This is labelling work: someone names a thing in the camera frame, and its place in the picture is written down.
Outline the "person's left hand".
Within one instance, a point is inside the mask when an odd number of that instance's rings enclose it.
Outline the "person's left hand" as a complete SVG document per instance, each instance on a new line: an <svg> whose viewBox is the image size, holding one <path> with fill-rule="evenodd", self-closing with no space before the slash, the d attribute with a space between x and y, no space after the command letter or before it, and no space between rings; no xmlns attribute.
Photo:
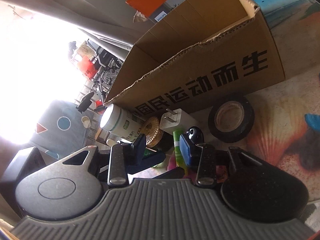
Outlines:
<svg viewBox="0 0 320 240"><path fill-rule="evenodd" d="M3 175L14 156L21 148L21 145L15 145L3 138L0 139L0 176Z"/></svg>

